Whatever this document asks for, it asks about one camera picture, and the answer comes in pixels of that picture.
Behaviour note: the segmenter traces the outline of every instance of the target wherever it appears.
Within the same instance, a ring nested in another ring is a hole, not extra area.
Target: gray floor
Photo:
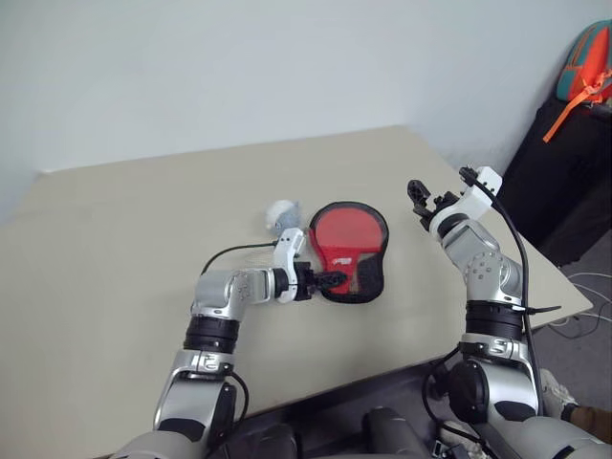
[[[612,236],[610,231],[582,259],[563,267],[566,275],[580,272],[612,273]],[[589,288],[612,296],[610,279],[579,276],[572,279]],[[612,306],[589,292],[597,312],[612,316]],[[596,320],[591,317],[570,319],[567,325],[555,330],[568,336],[592,330]],[[601,321],[597,330],[587,337],[566,339],[549,327],[535,332],[535,343],[542,367],[549,368],[558,380],[567,385],[581,404],[612,408],[612,324]],[[389,406],[405,416],[428,445],[433,436],[433,425],[423,408],[420,383],[426,365],[402,370],[361,385],[340,389],[300,404],[248,419],[230,445],[232,458],[249,457],[248,451],[256,443],[261,431],[275,423],[290,424],[301,437],[304,457],[341,452],[362,452],[361,418],[375,406]],[[432,402],[442,418],[452,415],[444,402]]]

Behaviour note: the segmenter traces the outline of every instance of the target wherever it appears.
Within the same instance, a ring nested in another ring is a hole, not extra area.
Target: table
[[[44,175],[0,227],[0,456],[84,459],[151,428],[183,341],[197,274],[213,253],[272,240],[263,212],[298,200],[305,223],[333,201],[362,201],[390,230],[375,301],[252,306],[236,369],[251,412],[442,355],[464,329],[461,275],[421,228],[409,179],[462,189],[417,136],[389,127],[188,153]],[[483,218],[518,260],[503,221]],[[269,262],[229,253],[213,269]],[[531,305],[591,306],[531,246]]]

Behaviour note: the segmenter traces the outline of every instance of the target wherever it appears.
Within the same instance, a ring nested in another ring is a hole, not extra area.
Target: orange strap
[[[580,94],[574,97],[563,109],[561,114],[558,116],[555,124],[548,130],[546,135],[542,138],[546,143],[555,135],[558,128],[565,121],[570,112],[576,107],[579,103],[584,102],[590,96],[598,93],[603,85],[603,81],[605,78],[608,78],[612,75],[612,70],[608,70],[607,72],[601,73],[598,75],[597,80],[593,86],[586,86]]]

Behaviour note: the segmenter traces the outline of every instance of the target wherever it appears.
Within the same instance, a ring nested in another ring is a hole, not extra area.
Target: white wall
[[[2,0],[0,217],[43,170],[388,124],[503,170],[571,41],[610,15],[609,0]]]

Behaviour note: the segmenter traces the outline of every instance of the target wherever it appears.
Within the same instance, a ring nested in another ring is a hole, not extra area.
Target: backpack
[[[578,37],[557,82],[557,98],[569,102],[543,140],[548,142],[569,113],[585,101],[612,97],[612,20],[587,27]]]

